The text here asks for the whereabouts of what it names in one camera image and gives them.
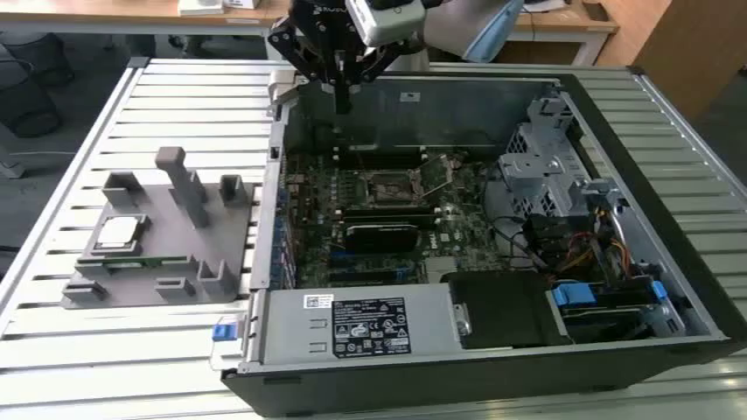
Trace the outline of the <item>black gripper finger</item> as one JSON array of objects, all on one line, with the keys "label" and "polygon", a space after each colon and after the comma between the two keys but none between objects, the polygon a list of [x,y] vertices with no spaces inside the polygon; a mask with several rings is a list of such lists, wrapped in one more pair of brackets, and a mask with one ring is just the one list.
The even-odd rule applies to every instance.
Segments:
[{"label": "black gripper finger", "polygon": [[346,113],[352,110],[352,91],[362,83],[374,81],[402,55],[408,55],[408,42],[406,40],[375,47],[372,52],[364,52],[363,44],[359,42],[354,50],[344,52]]},{"label": "black gripper finger", "polygon": [[291,23],[290,17],[278,22],[270,36],[272,47],[310,81],[319,81],[334,96],[334,110],[344,112],[344,80],[338,58],[344,55],[318,53],[304,35]]}]

